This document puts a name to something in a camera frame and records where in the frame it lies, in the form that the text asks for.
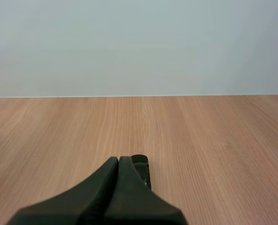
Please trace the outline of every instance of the black plastic part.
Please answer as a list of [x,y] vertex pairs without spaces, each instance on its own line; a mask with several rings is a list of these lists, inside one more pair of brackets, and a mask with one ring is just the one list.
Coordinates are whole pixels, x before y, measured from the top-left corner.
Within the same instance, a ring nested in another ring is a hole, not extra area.
[[106,225],[187,225],[179,209],[142,182],[131,157],[119,160],[117,184],[104,219]]
[[145,155],[133,155],[131,156],[134,167],[139,173],[143,182],[148,186],[149,189],[152,189],[152,184],[150,182],[150,173],[149,173],[149,165],[148,158]]
[[58,196],[19,210],[8,225],[100,225],[117,181],[118,160]]

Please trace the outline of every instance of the black object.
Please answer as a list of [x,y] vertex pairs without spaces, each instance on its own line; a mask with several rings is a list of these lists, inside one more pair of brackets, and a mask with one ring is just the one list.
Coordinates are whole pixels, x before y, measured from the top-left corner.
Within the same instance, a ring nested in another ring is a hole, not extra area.
[[151,191],[148,159],[110,157],[68,191],[20,209],[8,225],[186,225],[182,212]]

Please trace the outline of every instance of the wood grain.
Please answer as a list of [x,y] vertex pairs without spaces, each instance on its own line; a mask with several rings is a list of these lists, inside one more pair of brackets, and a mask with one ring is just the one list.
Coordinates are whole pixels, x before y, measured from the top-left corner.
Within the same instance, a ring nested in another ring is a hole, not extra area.
[[278,224],[278,96],[0,98],[0,224],[133,154],[191,225]]

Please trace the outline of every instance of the gray wall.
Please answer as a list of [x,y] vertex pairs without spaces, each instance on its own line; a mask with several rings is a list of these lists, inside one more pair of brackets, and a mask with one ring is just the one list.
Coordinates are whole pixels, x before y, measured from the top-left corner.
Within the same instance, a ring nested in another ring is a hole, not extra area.
[[0,97],[278,94],[278,0],[0,0]]

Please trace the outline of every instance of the wooden table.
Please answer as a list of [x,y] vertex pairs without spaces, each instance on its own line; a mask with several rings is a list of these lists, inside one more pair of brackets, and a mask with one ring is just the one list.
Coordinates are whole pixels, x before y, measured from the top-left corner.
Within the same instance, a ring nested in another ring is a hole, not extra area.
[[0,98],[0,224],[133,154],[190,225],[278,225],[278,96]]

